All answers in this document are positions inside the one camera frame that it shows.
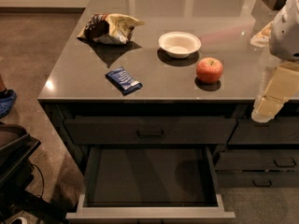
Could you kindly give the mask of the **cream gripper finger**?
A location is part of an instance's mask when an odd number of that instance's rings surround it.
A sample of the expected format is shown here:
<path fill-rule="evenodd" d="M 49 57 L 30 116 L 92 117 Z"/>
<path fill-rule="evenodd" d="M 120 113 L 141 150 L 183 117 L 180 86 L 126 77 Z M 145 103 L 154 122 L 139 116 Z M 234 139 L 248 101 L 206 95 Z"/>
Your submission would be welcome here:
<path fill-rule="evenodd" d="M 259 123 L 270 121 L 298 91 L 299 63 L 280 63 L 273 69 L 265 88 L 257 97 L 251 118 Z"/>
<path fill-rule="evenodd" d="M 250 40 L 250 44 L 259 48 L 267 47 L 269 45 L 272 24 L 273 22 L 269 22 L 265 25 L 265 27 Z"/>

